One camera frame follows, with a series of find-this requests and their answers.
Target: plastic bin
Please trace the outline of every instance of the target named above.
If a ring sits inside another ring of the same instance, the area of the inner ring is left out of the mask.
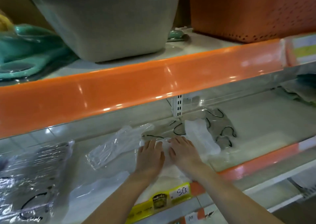
[[[195,31],[258,42],[316,31],[316,0],[190,0]]]
[[[33,0],[82,59],[101,62],[164,48],[178,0]]]

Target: floor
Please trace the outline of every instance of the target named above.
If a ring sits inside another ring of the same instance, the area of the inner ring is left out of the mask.
[[[304,202],[294,202],[273,214],[285,224],[315,224],[316,196]]]

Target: orange basket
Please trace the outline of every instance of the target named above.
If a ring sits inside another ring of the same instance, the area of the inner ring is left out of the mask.
[[[195,31],[245,43],[316,31],[316,0],[190,0]]]

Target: hand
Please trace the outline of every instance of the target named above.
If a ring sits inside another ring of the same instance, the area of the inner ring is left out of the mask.
[[[174,164],[192,178],[196,172],[205,166],[193,143],[182,136],[168,140],[171,143],[169,154]]]
[[[134,174],[147,181],[148,185],[158,176],[165,161],[162,142],[155,144],[156,140],[145,142],[145,145],[138,149],[137,154]]]

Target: person's left hand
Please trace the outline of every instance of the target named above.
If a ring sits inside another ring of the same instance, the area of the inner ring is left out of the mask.
[[[138,149],[136,169],[134,171],[134,174],[144,178],[148,185],[158,176],[165,161],[162,142],[155,144],[156,140],[150,140]]]

